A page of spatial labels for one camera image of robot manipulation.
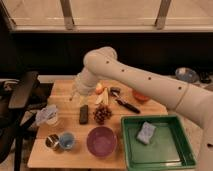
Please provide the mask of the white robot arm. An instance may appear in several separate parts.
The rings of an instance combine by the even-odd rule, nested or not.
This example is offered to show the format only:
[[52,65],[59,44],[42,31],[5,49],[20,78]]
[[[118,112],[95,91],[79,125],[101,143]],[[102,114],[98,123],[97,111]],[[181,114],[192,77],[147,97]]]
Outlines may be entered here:
[[213,171],[213,92],[180,80],[137,69],[117,61],[112,47],[86,53],[84,67],[76,76],[74,90],[90,95],[100,77],[116,80],[182,114],[200,128],[203,135],[195,171]]

